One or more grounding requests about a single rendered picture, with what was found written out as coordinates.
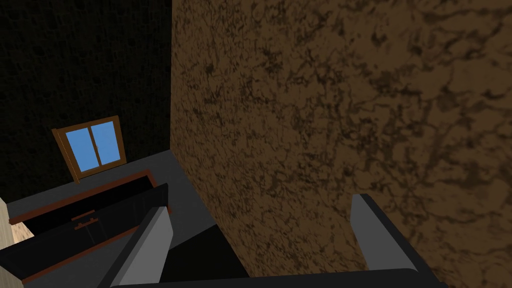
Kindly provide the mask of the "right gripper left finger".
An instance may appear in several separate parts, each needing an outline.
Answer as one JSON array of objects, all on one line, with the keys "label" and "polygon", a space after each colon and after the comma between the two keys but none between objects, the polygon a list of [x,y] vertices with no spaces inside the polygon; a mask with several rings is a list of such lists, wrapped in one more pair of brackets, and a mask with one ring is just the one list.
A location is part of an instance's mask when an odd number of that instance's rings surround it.
[{"label": "right gripper left finger", "polygon": [[158,283],[173,235],[167,207],[151,208],[97,288]]}]

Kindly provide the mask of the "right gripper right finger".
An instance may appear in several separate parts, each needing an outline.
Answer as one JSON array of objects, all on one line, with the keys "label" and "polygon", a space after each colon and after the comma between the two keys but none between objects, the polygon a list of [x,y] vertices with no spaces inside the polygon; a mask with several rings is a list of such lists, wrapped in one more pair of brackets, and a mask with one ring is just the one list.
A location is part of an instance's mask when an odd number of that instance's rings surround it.
[{"label": "right gripper right finger", "polygon": [[350,225],[370,270],[411,269],[437,277],[369,194],[351,196]]}]

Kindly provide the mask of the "black cabinet with brown trim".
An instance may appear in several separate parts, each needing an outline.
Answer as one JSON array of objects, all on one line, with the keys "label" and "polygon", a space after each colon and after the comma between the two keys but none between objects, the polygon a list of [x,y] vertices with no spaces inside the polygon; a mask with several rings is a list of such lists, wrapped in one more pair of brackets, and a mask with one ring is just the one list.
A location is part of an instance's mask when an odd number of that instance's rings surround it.
[{"label": "black cabinet with brown trim", "polygon": [[169,186],[149,170],[17,215],[32,237],[0,249],[0,267],[26,284],[133,233],[150,209],[168,207]]}]

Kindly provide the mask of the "brown framed blue window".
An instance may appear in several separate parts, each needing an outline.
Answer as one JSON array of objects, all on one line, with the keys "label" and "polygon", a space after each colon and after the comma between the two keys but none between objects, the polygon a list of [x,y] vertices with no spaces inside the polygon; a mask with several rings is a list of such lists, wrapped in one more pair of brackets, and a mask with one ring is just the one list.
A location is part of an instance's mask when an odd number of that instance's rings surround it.
[{"label": "brown framed blue window", "polygon": [[117,115],[51,132],[76,183],[127,163]]}]

